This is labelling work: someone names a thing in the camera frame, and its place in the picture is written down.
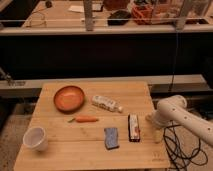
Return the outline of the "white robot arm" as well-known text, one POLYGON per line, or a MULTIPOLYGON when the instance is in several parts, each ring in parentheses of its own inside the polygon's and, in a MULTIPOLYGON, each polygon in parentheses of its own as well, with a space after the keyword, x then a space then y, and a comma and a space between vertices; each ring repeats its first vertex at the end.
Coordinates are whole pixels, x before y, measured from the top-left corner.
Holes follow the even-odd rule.
POLYGON ((146 119, 155 129, 165 128, 170 121, 175 121, 213 148, 213 123, 188 112, 186 107, 187 101, 181 95, 163 98, 146 119))

